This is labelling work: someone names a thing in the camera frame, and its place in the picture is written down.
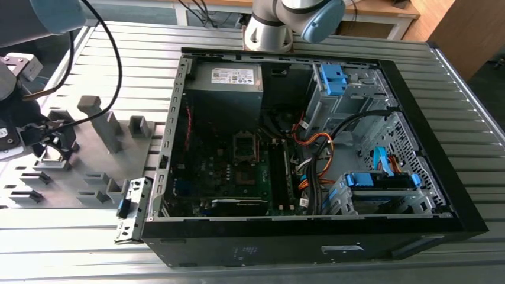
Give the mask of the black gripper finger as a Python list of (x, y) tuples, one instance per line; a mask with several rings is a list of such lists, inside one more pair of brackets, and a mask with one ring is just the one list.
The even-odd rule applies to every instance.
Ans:
[(49, 125), (29, 125), (21, 132), (21, 137), (25, 143), (25, 151), (34, 154), (38, 158), (42, 157), (46, 150), (46, 136), (49, 133)]
[(79, 148), (75, 129), (73, 127), (66, 127), (53, 132), (50, 145), (61, 154), (73, 154)]

